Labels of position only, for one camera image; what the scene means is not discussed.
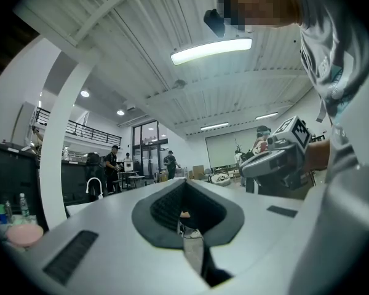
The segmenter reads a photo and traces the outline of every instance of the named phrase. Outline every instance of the doorway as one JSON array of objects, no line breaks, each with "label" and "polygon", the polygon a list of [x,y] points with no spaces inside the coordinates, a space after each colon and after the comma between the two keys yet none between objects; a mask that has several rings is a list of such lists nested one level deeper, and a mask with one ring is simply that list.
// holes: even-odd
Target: doorway
[{"label": "doorway", "polygon": [[153,179],[153,174],[159,172],[159,146],[142,147],[143,175]]}]

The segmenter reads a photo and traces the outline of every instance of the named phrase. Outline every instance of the black vent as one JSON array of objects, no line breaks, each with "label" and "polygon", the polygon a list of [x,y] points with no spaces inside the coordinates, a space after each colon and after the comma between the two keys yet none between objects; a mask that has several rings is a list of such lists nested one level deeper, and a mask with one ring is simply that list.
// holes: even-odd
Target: black vent
[{"label": "black vent", "polygon": [[44,268],[44,272],[65,285],[97,237],[98,234],[88,230],[79,232]]}]

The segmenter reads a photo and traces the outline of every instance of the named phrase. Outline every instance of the bottle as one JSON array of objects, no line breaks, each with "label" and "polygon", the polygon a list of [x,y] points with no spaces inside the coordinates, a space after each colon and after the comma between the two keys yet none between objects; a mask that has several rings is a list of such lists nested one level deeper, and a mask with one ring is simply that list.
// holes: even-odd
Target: bottle
[{"label": "bottle", "polygon": [[6,213],[7,213],[7,219],[10,224],[12,224],[12,209],[11,209],[11,203],[7,200],[6,204],[4,205],[6,207]]},{"label": "bottle", "polygon": [[22,211],[22,216],[26,219],[29,220],[29,208],[27,206],[27,201],[25,198],[25,194],[20,194],[20,201],[19,201],[19,205],[20,205],[20,210]]}]

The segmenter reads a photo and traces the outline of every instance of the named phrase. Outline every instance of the ceiling light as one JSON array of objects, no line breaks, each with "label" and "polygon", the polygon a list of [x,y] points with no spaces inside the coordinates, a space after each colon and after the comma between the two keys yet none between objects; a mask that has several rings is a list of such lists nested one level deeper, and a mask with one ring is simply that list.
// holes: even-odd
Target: ceiling light
[{"label": "ceiling light", "polygon": [[233,52],[236,50],[248,50],[252,47],[252,39],[245,37],[239,39],[230,39],[228,41],[211,42],[193,48],[181,50],[171,55],[171,60],[175,66],[182,63],[210,56],[217,53]]},{"label": "ceiling light", "polygon": [[82,91],[82,92],[81,92],[81,95],[82,95],[83,97],[89,97],[89,96],[90,96],[88,91]]},{"label": "ceiling light", "polygon": [[258,117],[256,117],[256,120],[265,119],[265,118],[270,118],[270,117],[273,117],[273,116],[276,116],[276,115],[277,115],[277,112],[273,112],[272,114],[263,115],[263,116],[258,116]]},{"label": "ceiling light", "polygon": [[208,129],[213,129],[213,128],[220,128],[220,127],[224,127],[228,125],[228,122],[225,122],[223,124],[218,124],[218,125],[209,125],[208,127],[202,127],[201,130],[208,130]]}]

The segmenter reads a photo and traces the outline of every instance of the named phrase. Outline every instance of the fluorescent light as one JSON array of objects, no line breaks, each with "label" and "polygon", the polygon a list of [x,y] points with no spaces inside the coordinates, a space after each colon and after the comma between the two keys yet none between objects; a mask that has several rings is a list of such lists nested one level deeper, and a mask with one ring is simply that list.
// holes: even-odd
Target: fluorescent light
[{"label": "fluorescent light", "polygon": [[89,97],[89,96],[90,96],[88,91],[82,91],[82,92],[81,92],[81,95],[82,95],[83,97]]},{"label": "fluorescent light", "polygon": [[193,48],[185,49],[171,55],[171,60],[175,66],[182,63],[216,55],[217,53],[233,52],[236,50],[248,50],[252,47],[252,39],[245,37],[239,39],[230,39],[228,41],[211,42]]},{"label": "fluorescent light", "polygon": [[228,122],[225,122],[223,124],[218,124],[218,125],[209,125],[208,127],[202,127],[201,130],[208,130],[208,129],[213,129],[213,128],[220,128],[220,127],[224,127],[228,125]]},{"label": "fluorescent light", "polygon": [[263,116],[258,116],[258,117],[256,117],[256,120],[265,119],[265,118],[270,118],[270,117],[276,116],[277,114],[278,114],[277,112],[273,112],[272,114],[263,115]]}]

